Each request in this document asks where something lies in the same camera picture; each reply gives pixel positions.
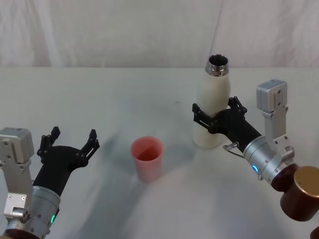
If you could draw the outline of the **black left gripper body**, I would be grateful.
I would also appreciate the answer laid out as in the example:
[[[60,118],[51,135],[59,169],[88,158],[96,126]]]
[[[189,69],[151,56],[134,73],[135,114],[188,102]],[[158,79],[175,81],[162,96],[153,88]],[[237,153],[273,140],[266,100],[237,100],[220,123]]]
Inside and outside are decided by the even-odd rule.
[[[43,165],[33,182],[61,196],[71,173],[88,165],[88,158],[79,149],[70,146],[49,148],[43,157]]]

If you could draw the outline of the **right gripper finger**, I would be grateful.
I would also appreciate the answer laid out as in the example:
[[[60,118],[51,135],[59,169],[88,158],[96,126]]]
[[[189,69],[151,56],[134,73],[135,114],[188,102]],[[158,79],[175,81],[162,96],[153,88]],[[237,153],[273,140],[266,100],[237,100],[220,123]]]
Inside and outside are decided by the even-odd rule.
[[[217,121],[214,117],[208,116],[200,107],[192,104],[193,121],[204,127],[208,132],[217,132]]]
[[[241,102],[236,96],[229,98],[228,106],[230,107],[232,113],[239,115],[242,118],[245,117],[247,109],[241,104]]]

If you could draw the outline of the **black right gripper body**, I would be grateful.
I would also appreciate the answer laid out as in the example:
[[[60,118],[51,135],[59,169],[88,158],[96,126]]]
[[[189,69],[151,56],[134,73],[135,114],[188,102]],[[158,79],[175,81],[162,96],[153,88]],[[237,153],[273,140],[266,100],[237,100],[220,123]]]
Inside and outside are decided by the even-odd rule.
[[[238,149],[244,152],[244,149],[250,142],[261,136],[261,134],[245,120],[246,112],[247,109],[226,109],[220,111],[212,118],[208,132],[211,134],[223,134],[232,143],[238,142]]]

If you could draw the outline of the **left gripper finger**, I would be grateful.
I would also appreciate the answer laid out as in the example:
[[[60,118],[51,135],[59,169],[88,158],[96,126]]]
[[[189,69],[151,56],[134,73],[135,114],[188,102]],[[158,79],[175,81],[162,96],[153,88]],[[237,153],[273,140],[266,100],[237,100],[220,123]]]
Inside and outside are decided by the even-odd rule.
[[[58,139],[60,135],[60,129],[58,126],[55,126],[51,134],[48,135],[42,135],[41,142],[40,142],[40,148],[37,151],[37,155],[41,159],[41,163],[44,163],[44,157],[48,152],[48,149],[54,144],[54,142]]]
[[[89,139],[86,144],[76,153],[76,162],[79,167],[85,167],[88,165],[90,158],[100,147],[97,139],[97,133],[95,129],[92,129],[89,134]]]

